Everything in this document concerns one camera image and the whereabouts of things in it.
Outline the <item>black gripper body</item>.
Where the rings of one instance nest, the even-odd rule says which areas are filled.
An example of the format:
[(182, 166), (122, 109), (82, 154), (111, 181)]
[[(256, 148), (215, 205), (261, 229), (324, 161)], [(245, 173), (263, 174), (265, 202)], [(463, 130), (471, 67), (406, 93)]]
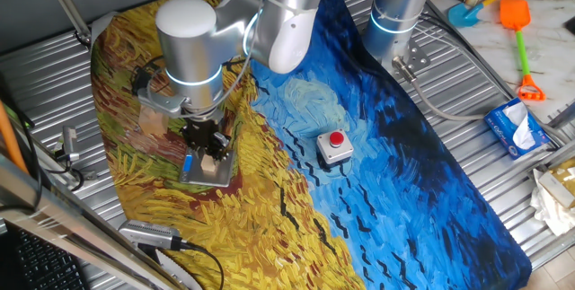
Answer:
[(222, 133), (222, 128), (213, 119), (207, 121), (186, 119), (186, 125), (181, 129), (181, 134), (186, 144), (195, 149), (209, 148), (210, 137), (215, 132)]

